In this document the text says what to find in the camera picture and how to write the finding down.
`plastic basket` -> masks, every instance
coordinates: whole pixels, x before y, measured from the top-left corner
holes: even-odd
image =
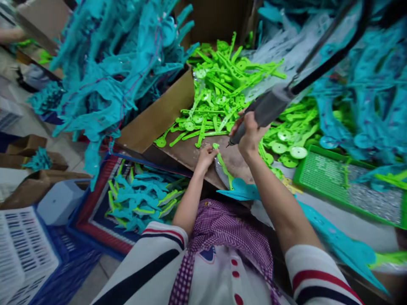
[[[361,216],[394,227],[407,229],[406,192],[404,192],[401,202],[400,225],[354,206],[351,203],[349,191],[344,187],[345,175],[343,172],[343,164],[347,160],[347,156],[325,150],[315,145],[310,145],[308,148],[308,156],[299,164],[293,182]],[[375,169],[373,165],[358,160],[352,160],[350,164],[365,169]]]
[[[23,116],[20,106],[0,97],[0,131],[6,131]]]
[[[106,155],[100,167],[95,190],[93,192],[90,192],[89,189],[86,191],[82,202],[72,214],[67,228],[70,233],[81,240],[120,261],[130,252],[139,238],[139,234],[124,232],[123,229],[115,228],[116,224],[111,220],[104,219],[104,214],[108,210],[107,191],[109,186],[107,182],[116,175],[123,159],[129,163],[137,162],[186,177],[189,176],[189,173],[163,168],[145,160],[119,154]]]
[[[24,283],[17,251],[8,230],[6,217],[0,213],[0,305],[6,305]]]
[[[59,261],[33,207],[0,211],[0,214],[8,226],[24,272],[24,282],[7,304],[26,305],[52,275]]]
[[[66,305],[98,263],[101,253],[69,235],[65,227],[47,227],[59,266],[32,299],[32,305]]]

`right hand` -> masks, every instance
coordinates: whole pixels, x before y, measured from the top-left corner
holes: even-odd
[[[239,115],[243,115],[244,112],[245,110],[243,109],[242,111],[239,112]],[[244,118],[241,117],[235,122],[234,126],[232,127],[232,130],[230,131],[229,136],[233,136],[237,132],[237,129],[242,122],[245,122],[246,133],[240,139],[238,146],[239,151],[244,158],[250,156],[253,153],[256,153],[258,155],[260,140],[270,129],[270,125],[268,125],[267,127],[259,127],[254,118],[254,112],[250,111],[246,113]]]

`cardboard box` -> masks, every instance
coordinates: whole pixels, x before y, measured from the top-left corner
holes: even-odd
[[[143,153],[194,102],[195,88],[192,69],[185,66],[184,74],[154,103],[122,129],[116,141],[125,148]]]
[[[184,47],[196,42],[216,46],[218,39],[230,43],[234,31],[237,33],[236,45],[244,45],[247,34],[257,26],[249,24],[250,17],[257,14],[253,9],[254,0],[181,0],[174,14],[178,16],[190,3],[194,11],[187,21],[193,20],[195,26],[185,36]]]
[[[47,146],[47,141],[46,138],[40,136],[28,135],[10,143],[6,154],[32,157],[36,154],[38,147],[45,148]]]
[[[41,201],[52,186],[70,179],[90,179],[88,174],[42,170],[26,177],[2,204],[0,210],[25,208]]]
[[[56,41],[61,40],[70,12],[64,0],[30,0],[17,7],[16,20],[29,37],[56,55]]]
[[[58,152],[47,152],[48,157],[51,160],[53,170],[65,171],[68,169],[68,163],[65,158]],[[31,161],[30,157],[25,157],[21,155],[9,155],[5,153],[0,153],[0,167],[23,169],[23,164],[27,164]]]

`white plastic crate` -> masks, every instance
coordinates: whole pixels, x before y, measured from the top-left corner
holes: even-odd
[[[24,271],[11,240],[4,213],[0,213],[0,305],[6,305],[23,283]]]
[[[6,304],[27,305],[58,267],[59,261],[33,207],[0,211],[0,215],[0,222],[8,226],[24,273],[24,281]],[[9,285],[16,285],[16,282],[10,279]]]

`person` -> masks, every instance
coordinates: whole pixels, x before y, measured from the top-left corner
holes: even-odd
[[[270,127],[259,128],[253,112],[244,122],[246,133],[238,148],[276,230],[293,298],[274,283],[270,245],[243,220],[247,209],[199,201],[204,176],[218,152],[205,147],[172,225],[150,223],[93,304],[363,304],[294,196],[259,156],[259,142]]]

